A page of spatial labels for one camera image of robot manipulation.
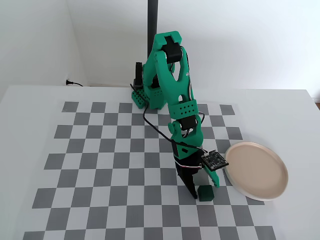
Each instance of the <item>green block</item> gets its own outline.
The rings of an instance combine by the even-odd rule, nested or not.
[[[198,188],[198,196],[200,202],[210,202],[214,199],[214,191],[211,185],[203,185]]]

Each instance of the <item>gray square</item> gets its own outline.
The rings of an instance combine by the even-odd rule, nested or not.
[[[143,114],[142,113],[132,113],[131,125],[132,126],[144,126],[145,120],[143,118]]]
[[[46,231],[66,230],[70,208],[51,208]]]
[[[106,103],[105,102],[93,102],[91,107],[91,113],[105,113]]]
[[[58,188],[74,188],[76,186],[77,177],[78,177],[77,169],[66,169],[61,170]]]
[[[126,206],[126,228],[139,228],[144,226],[145,210],[143,205]]]
[[[213,205],[197,205],[200,227],[218,226],[215,207]]]
[[[159,149],[160,153],[173,153],[172,144],[167,139],[159,139]]]
[[[67,230],[65,231],[64,240],[85,240],[86,230]]]
[[[76,187],[74,189],[72,208],[90,207],[93,187]]]
[[[130,163],[130,152],[115,152],[113,157],[114,169],[128,169]]]
[[[56,188],[38,188],[33,201],[33,209],[51,208],[54,201]]]
[[[219,226],[220,240],[239,240],[237,227]]]
[[[45,170],[48,169],[62,169],[62,165],[64,164],[65,159],[64,153],[50,153],[48,158],[46,159],[46,163],[44,166]]]
[[[129,169],[129,186],[144,186],[145,185],[145,170],[143,168]]]
[[[247,197],[247,196],[245,198],[246,198],[246,202],[248,203],[248,205],[265,205],[264,201],[254,200],[254,199]]]
[[[162,226],[181,227],[179,205],[162,205]]]
[[[211,126],[203,126],[201,127],[203,133],[203,139],[215,139],[214,130]]]
[[[72,132],[72,125],[58,125],[56,127],[55,139],[69,139]]]
[[[94,176],[94,187],[106,187],[111,185],[112,169],[97,169]]]
[[[144,205],[161,205],[161,186],[144,186]]]
[[[158,139],[159,133],[153,129],[152,126],[144,126],[144,138],[145,139]]]
[[[128,186],[111,186],[109,206],[127,205]]]
[[[96,169],[98,153],[82,153],[80,160],[80,169]]]
[[[227,139],[216,139],[215,140],[216,143],[216,148],[218,149],[218,152],[220,154],[225,154],[228,150],[228,148],[230,148],[230,141]]]
[[[85,139],[70,139],[68,148],[66,149],[67,154],[78,154],[82,153],[85,146]]]
[[[183,240],[201,240],[200,227],[182,227],[181,231]]]
[[[259,240],[276,240],[272,226],[255,226],[255,231]]]
[[[130,140],[130,153],[143,153],[145,151],[145,139],[135,138]]]
[[[221,109],[222,115],[235,115],[235,111],[231,105],[220,104],[220,109]]]
[[[219,188],[213,187],[214,205],[230,205],[227,186],[220,186]]]
[[[162,227],[145,227],[143,229],[144,240],[163,240],[164,234]]]
[[[122,103],[119,104],[119,113],[131,114],[132,113],[132,103]]]
[[[114,153],[116,139],[103,138],[100,141],[99,153]]]
[[[43,240],[45,231],[26,231],[22,240]]]
[[[236,226],[253,226],[254,222],[247,205],[232,205],[232,212]]]
[[[108,207],[90,207],[87,229],[105,229],[107,226]]]
[[[174,168],[161,168],[160,169],[161,185],[177,185],[177,172]]]
[[[62,109],[63,113],[75,113],[77,112],[79,102],[77,101],[66,101]]]
[[[158,114],[159,126],[168,126],[168,123],[171,123],[171,117],[169,114]]]
[[[243,140],[239,127],[227,126],[226,131],[230,140]]]
[[[160,153],[159,152],[145,152],[144,153],[144,167],[145,168],[160,168]]]
[[[204,115],[209,115],[209,110],[208,110],[207,104],[198,104],[198,111],[203,112]]]
[[[195,198],[185,185],[178,186],[179,205],[196,205]]]
[[[88,125],[90,119],[89,112],[77,112],[75,114],[73,125]]]
[[[118,113],[105,113],[103,119],[104,126],[118,125]]]
[[[117,139],[129,139],[131,138],[131,126],[117,126],[116,128]]]
[[[102,126],[89,125],[86,131],[86,139],[100,139],[102,135]]]
[[[125,228],[110,228],[105,230],[105,240],[125,240],[125,235]]]
[[[212,127],[225,127],[224,118],[220,115],[210,115],[210,120]]]

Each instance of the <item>black cable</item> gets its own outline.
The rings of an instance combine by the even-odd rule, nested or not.
[[[176,145],[179,145],[179,146],[183,146],[183,147],[186,147],[186,148],[192,148],[192,149],[200,149],[202,151],[204,151],[205,153],[207,153],[208,151],[207,150],[204,150],[202,149],[201,147],[198,147],[198,146],[192,146],[192,145],[189,145],[189,144],[186,144],[184,142],[176,142],[170,138],[168,138],[166,135],[164,135],[161,131],[159,131],[151,122],[149,122],[146,117],[145,117],[145,114],[146,114],[146,111],[149,107],[149,102],[147,100],[145,100],[141,95],[140,93],[136,90],[136,88],[134,86],[132,86],[132,84],[130,84],[131,88],[133,89],[133,91],[146,103],[146,108],[145,110],[143,111],[143,114],[142,114],[142,117],[143,117],[143,120],[146,121],[147,124],[149,124],[154,130],[156,130],[162,137],[164,137],[166,140],[168,140],[170,143],[173,143],[173,144],[176,144]]]

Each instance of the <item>plate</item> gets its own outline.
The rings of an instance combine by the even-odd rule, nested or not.
[[[231,146],[225,168],[231,184],[242,194],[258,201],[278,198],[288,184],[288,171],[281,158],[269,148],[254,142]]]

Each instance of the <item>white square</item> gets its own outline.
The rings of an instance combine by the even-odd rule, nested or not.
[[[66,153],[62,169],[79,169],[82,153]]]
[[[92,101],[80,101],[78,108],[76,109],[77,113],[90,113],[92,108]]]
[[[231,205],[248,205],[246,196],[238,192],[233,186],[226,186]]]
[[[217,150],[217,143],[215,139],[203,139],[202,148],[208,152]]]
[[[55,190],[52,208],[70,208],[74,192],[74,187],[58,187]]]
[[[213,126],[212,129],[215,139],[229,139],[225,126]]]
[[[127,205],[144,205],[145,186],[128,186]]]
[[[112,169],[114,167],[114,152],[99,152],[96,169]]]
[[[87,130],[87,125],[73,125],[70,139],[85,139]]]
[[[214,205],[214,211],[218,227],[236,226],[231,205]]]
[[[71,207],[67,230],[86,229],[89,215],[89,207]]]
[[[95,169],[79,169],[76,179],[76,188],[92,187],[96,176]]]
[[[144,139],[145,138],[145,126],[131,126],[131,138],[132,139]]]
[[[237,226],[239,240],[258,240],[257,232],[254,226]]]
[[[128,186],[129,169],[114,168],[112,170],[111,186]]]
[[[119,113],[118,126],[131,126],[132,113]]]
[[[104,113],[91,113],[89,119],[89,125],[102,126],[104,124],[105,114]]]
[[[107,229],[121,229],[126,227],[127,206],[109,206],[106,220]]]
[[[145,228],[162,227],[162,206],[144,205],[144,225]]]
[[[272,226],[272,212],[268,211],[266,205],[249,205],[249,210],[254,226]]]
[[[115,139],[117,137],[117,126],[102,126],[102,139]]]
[[[117,138],[115,140],[115,153],[130,153],[130,138]]]
[[[143,227],[129,227],[125,229],[125,240],[142,240],[144,239]]]
[[[146,113],[144,117],[153,125],[158,126],[158,114]]]
[[[164,240],[182,240],[181,227],[163,227]]]
[[[107,102],[105,104],[105,113],[118,113],[119,102]]]
[[[86,138],[84,141],[83,153],[98,153],[100,141],[100,138]]]
[[[200,233],[201,240],[220,240],[220,233],[217,226],[201,226]]]
[[[213,103],[210,102],[207,104],[209,115],[222,115],[220,104],[219,103]]]
[[[144,185],[145,186],[160,186],[160,168],[145,168],[144,169]]]
[[[105,240],[105,229],[86,229],[84,240]]]
[[[130,152],[129,168],[143,169],[145,167],[145,153],[144,152]]]
[[[160,132],[162,132],[167,138],[171,138],[172,134],[169,131],[168,126],[158,126],[158,129]]]
[[[107,207],[109,206],[110,187],[98,186],[92,190],[90,207]]]
[[[180,205],[181,227],[199,227],[196,205]]]
[[[144,139],[144,152],[145,153],[159,153],[159,138],[145,138]]]
[[[172,152],[160,152],[160,168],[175,169],[176,162]]]
[[[161,204],[179,205],[178,186],[161,186]]]

